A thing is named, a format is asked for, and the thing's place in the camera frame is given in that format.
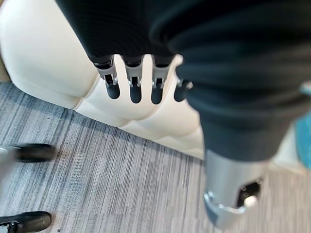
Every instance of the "black shoe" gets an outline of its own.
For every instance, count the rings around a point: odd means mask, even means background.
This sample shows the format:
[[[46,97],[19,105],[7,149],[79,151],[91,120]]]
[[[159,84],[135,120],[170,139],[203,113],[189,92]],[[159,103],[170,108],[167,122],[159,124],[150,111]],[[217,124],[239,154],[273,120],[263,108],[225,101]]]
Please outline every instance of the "black shoe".
[[[17,162],[38,163],[51,161],[55,156],[55,147],[49,144],[13,145]]]
[[[42,231],[52,222],[45,211],[25,212],[20,215],[0,217],[0,233],[30,233]]]

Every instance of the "robotic hand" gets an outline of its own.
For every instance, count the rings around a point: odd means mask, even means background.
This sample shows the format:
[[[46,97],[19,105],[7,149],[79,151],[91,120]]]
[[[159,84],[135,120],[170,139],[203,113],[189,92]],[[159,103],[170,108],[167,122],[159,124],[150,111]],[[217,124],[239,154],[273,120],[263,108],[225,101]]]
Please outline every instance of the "robotic hand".
[[[225,228],[256,204],[289,124],[310,106],[299,88],[311,76],[311,2],[56,1],[96,67],[113,54],[124,58],[133,91],[141,91],[144,54],[168,61],[155,62],[161,74],[172,55],[184,57],[174,98],[192,83],[186,97],[205,138],[208,216]],[[153,81],[157,104],[165,77]]]

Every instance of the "white cushioned seat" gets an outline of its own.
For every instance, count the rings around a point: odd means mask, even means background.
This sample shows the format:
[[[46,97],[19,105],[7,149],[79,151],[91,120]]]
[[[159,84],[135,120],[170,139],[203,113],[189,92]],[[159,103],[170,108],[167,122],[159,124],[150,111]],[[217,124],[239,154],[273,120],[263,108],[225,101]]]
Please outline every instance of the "white cushioned seat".
[[[198,113],[186,100],[176,102],[173,98],[177,81],[174,70],[182,62],[181,56],[173,60],[162,102],[154,105],[150,98],[150,55],[143,59],[142,100],[138,104],[130,100],[124,63],[119,55],[115,55],[121,95],[112,100],[97,69],[53,0],[6,1],[0,12],[0,48],[12,82],[22,91],[191,156],[204,158]],[[288,163],[283,163],[283,153],[280,150],[274,165],[301,171],[295,150],[288,156]]]

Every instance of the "silver metal bracket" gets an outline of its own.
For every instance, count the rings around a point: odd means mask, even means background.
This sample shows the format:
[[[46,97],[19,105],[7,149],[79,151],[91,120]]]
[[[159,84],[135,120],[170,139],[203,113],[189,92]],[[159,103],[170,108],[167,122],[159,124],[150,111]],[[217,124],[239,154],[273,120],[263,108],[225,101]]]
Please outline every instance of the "silver metal bracket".
[[[152,67],[152,88],[156,88],[157,83],[161,83],[160,88],[163,89],[167,75],[169,73],[170,65],[167,67],[157,67],[153,62]]]
[[[111,67],[107,69],[100,69],[97,68],[100,77],[103,79],[105,85],[107,88],[109,88],[109,85],[117,85],[118,84],[118,78],[117,78],[117,71],[116,66],[113,61],[113,58],[111,58]]]
[[[142,77],[142,61],[137,67],[129,67],[125,65],[128,84],[130,87],[136,85],[137,87],[141,86],[141,77]]]

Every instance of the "striped carpet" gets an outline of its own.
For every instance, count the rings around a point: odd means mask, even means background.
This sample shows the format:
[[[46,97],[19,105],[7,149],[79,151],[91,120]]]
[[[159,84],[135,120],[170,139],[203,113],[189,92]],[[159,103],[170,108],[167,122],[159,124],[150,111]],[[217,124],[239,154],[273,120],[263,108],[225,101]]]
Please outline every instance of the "striped carpet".
[[[0,144],[50,143],[53,162],[16,164],[0,215],[45,210],[47,233],[311,233],[311,175],[270,173],[259,207],[226,231],[203,205],[204,166],[157,143],[0,84]]]

